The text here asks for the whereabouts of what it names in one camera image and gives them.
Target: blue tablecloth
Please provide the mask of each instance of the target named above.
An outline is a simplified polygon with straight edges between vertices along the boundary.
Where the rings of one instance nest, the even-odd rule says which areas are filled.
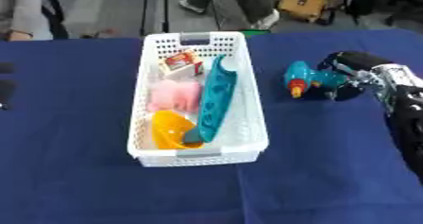
[[[0,112],[0,223],[398,224],[423,222],[371,94],[291,99],[294,60],[362,50],[423,77],[423,38],[404,30],[257,36],[249,49],[270,146],[254,164],[143,168],[126,154],[137,40],[0,43],[13,109]]]

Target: teal plastic handle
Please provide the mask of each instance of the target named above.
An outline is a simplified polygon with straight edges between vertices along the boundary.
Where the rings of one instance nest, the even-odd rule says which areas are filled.
[[[201,97],[197,126],[185,134],[185,144],[212,142],[225,119],[238,75],[223,68],[224,57],[218,56],[213,62]]]

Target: shoe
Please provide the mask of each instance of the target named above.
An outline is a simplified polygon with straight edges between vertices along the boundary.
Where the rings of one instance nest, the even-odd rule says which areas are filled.
[[[259,22],[253,24],[251,26],[251,29],[268,30],[279,21],[279,17],[279,12],[276,9],[273,9],[272,14],[264,17],[263,19],[259,20]]]
[[[205,9],[200,9],[198,7],[191,5],[190,3],[188,3],[188,0],[179,0],[179,5],[182,8],[187,9],[187,10],[192,11],[192,12],[197,13],[197,14],[203,14],[204,12],[206,12]]]

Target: yellow plastic bowl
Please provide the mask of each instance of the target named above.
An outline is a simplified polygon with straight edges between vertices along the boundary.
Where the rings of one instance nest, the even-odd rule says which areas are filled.
[[[203,143],[184,145],[182,138],[195,124],[171,111],[159,111],[153,116],[153,140],[158,149],[199,148]]]

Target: robotic hand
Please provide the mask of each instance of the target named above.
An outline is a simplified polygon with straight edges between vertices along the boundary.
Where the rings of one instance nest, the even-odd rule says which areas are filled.
[[[423,184],[423,80],[405,65],[354,51],[330,54],[318,70],[347,76],[344,84],[330,89],[334,100],[355,97],[365,88],[374,92],[397,148]]]

